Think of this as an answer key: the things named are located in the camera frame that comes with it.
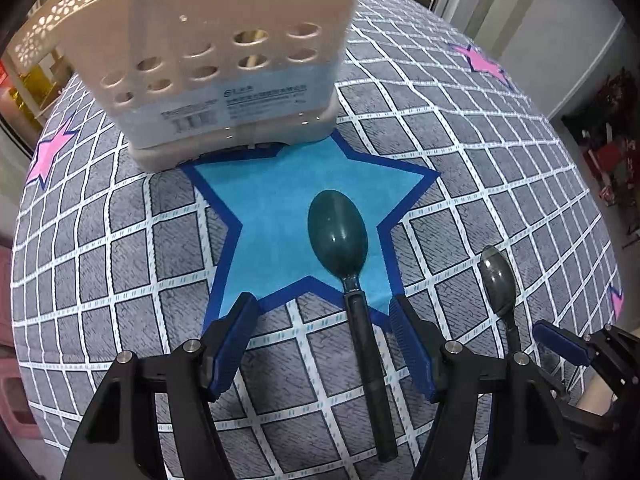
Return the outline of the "right hand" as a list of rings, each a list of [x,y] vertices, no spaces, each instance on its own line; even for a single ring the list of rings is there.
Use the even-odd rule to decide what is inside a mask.
[[[592,414],[604,415],[615,399],[614,392],[606,382],[599,375],[594,375],[577,407]]]

